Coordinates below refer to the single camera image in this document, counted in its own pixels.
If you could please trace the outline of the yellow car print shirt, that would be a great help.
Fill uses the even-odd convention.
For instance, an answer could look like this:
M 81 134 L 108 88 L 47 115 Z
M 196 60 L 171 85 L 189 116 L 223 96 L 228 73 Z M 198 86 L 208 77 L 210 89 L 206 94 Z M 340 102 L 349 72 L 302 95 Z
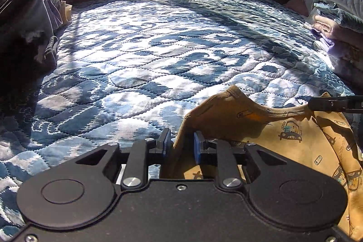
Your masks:
M 348 205 L 338 224 L 352 239 L 362 239 L 362 141 L 340 112 L 312 111 L 307 105 L 286 109 L 261 106 L 235 85 L 213 95 L 184 118 L 161 168 L 162 178 L 203 179 L 211 165 L 197 165 L 187 137 L 201 131 L 207 139 L 233 146 L 254 142 L 338 181 Z

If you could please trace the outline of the dark grey clothes pile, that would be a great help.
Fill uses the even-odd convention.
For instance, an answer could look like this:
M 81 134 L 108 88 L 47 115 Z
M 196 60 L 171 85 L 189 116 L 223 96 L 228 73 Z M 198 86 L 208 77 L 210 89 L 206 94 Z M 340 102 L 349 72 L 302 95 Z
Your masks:
M 1 6 L 1 79 L 47 74 L 57 66 L 57 31 L 69 25 L 64 0 L 7 0 Z

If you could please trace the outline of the grey folded bottom garment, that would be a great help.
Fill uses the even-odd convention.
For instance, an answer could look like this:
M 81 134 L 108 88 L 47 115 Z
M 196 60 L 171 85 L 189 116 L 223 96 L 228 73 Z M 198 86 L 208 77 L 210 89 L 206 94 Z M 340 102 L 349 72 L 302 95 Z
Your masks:
M 353 87 L 362 88 L 361 70 L 354 67 L 349 61 L 332 56 L 330 56 L 329 59 L 332 65 L 332 71 L 339 76 L 340 79 Z

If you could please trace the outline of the lavender folded garment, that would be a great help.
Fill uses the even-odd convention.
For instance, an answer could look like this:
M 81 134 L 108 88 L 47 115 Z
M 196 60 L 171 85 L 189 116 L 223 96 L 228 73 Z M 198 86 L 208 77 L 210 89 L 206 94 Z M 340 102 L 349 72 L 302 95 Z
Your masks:
M 314 47 L 325 52 L 328 56 L 341 59 L 353 64 L 356 68 L 362 68 L 362 51 L 343 41 L 334 41 L 328 39 L 322 32 L 311 29 L 311 33 L 315 37 Z

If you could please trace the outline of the beige folded garment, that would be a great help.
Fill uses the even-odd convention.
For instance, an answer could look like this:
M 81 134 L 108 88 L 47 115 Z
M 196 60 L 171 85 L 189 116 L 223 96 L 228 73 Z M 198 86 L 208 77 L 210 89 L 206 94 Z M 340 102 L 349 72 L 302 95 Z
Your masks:
M 341 27 L 330 18 L 320 15 L 313 16 L 312 27 L 320 31 L 327 39 L 342 41 L 362 50 L 362 34 L 351 29 Z

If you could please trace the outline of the grey-green folded towel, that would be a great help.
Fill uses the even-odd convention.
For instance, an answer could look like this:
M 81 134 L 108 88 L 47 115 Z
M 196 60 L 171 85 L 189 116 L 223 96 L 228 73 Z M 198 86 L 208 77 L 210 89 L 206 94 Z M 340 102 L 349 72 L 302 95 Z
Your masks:
M 318 15 L 335 21 L 341 27 L 362 33 L 362 18 L 339 8 L 336 3 L 317 1 L 313 3 L 313 8 Z

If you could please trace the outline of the blue white quilted bedspread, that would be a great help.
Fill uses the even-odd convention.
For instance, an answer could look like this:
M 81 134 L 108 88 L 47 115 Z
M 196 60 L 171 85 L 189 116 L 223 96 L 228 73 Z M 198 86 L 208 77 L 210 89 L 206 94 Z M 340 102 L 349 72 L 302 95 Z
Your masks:
M 272 0 L 95 0 L 59 32 L 57 67 L 1 72 L 1 238 L 23 226 L 21 183 L 110 141 L 176 133 L 231 85 L 264 106 L 353 90 L 313 47 L 304 19 Z

